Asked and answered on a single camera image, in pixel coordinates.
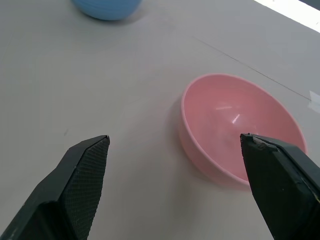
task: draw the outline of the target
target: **bowl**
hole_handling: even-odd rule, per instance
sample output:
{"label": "bowl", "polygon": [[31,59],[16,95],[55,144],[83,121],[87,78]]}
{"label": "bowl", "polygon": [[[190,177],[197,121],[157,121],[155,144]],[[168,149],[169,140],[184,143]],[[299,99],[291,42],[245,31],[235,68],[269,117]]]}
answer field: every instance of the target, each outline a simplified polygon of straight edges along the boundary
{"label": "bowl", "polygon": [[122,20],[130,16],[142,0],[72,0],[84,14],[100,20]]}
{"label": "bowl", "polygon": [[306,140],[285,107],[261,87],[228,74],[191,82],[181,100],[179,137],[193,164],[215,183],[250,190],[241,133],[271,137],[307,153]]}

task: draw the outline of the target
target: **table surface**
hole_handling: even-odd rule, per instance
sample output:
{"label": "table surface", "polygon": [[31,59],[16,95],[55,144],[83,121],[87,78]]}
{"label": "table surface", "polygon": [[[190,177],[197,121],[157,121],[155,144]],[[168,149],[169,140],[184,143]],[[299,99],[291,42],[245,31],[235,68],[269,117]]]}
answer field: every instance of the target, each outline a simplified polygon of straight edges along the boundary
{"label": "table surface", "polygon": [[253,0],[145,0],[121,22],[68,0],[0,2],[0,233],[76,143],[110,135],[89,240],[271,240],[249,192],[220,188],[177,139],[181,94],[243,77],[296,118],[320,164],[320,34]]}

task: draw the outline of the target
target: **blue bowl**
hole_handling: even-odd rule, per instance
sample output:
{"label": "blue bowl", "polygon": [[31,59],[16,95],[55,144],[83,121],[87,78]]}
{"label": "blue bowl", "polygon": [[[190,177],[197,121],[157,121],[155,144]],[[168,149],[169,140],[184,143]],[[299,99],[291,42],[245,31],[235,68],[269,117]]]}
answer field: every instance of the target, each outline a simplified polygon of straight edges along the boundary
{"label": "blue bowl", "polygon": [[72,0],[84,14],[93,18],[115,21],[130,16],[142,0]]}

